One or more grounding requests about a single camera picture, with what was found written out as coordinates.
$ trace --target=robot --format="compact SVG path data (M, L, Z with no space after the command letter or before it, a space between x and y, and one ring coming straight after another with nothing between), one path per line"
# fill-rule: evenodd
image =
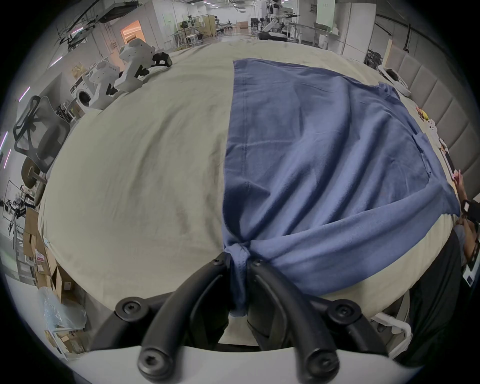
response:
M115 81L114 88L123 92L133 92L140 88L143 82L138 79L138 76L149 74L148 68L172 65L172 60L167 53L156 53L155 47L138 38L129 41L120 49L120 58L127 62L127 66Z
M258 34L258 38L260 40L287 41L287 29L284 20L298 15L293 14L291 8L284 8L280 0L269 0L267 12L267 19L270 22Z
M88 80L96 85L94 96L88 104L90 108L103 110L122 93L112 87L119 78L119 73L120 68L106 60L100 61L89 72Z

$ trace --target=doorway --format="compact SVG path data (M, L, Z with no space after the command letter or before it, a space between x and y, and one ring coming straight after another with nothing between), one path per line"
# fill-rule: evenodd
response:
M144 33L142 32L142 27L140 26L140 22L134 21L130 25L126 26L122 30L120 30L121 36L123 37L123 41L125 44L128 44L129 41L139 38L145 41Z

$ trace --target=ceiling light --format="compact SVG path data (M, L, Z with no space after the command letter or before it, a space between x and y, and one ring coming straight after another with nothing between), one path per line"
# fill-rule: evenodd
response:
M5 132L5 136L3 137L3 140L1 141L1 144L0 144L0 151L1 151L1 148L3 147L3 143L5 142L5 139L7 138L7 135L8 135L8 131Z
M51 64L50 64L50 67L51 67L53 64L55 64L57 61L59 61L62 57L63 57L63 56L60 56L60 57L59 57L58 59L56 59L53 63L51 63Z
M24 94L20 96L20 98L18 99L18 101L20 101L20 100L23 99L23 97L25 96L25 94L28 92L29 89L30 89L30 87L28 87L27 90L24 92Z
M3 166L3 169L5 169L5 167L7 166L7 161L8 161L8 158L10 157L10 152L12 150L8 151L8 155L7 155L7 159L5 160L5 165Z

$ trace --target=person's hand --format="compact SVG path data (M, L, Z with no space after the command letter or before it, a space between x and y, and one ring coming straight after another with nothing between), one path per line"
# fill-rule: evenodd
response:
M455 170L453 173L453 179L458 193L460 201L468 200L467 193L465 192L465 185L463 183L463 175L461 170Z

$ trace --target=washing machine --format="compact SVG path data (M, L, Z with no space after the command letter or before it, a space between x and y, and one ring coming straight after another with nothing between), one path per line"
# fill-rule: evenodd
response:
M88 103L90 103L90 100L95 94L95 85L88 79L90 73L91 70L86 71L70 88L71 95L77 99L77 104L85 113L91 110L91 108L88 107Z

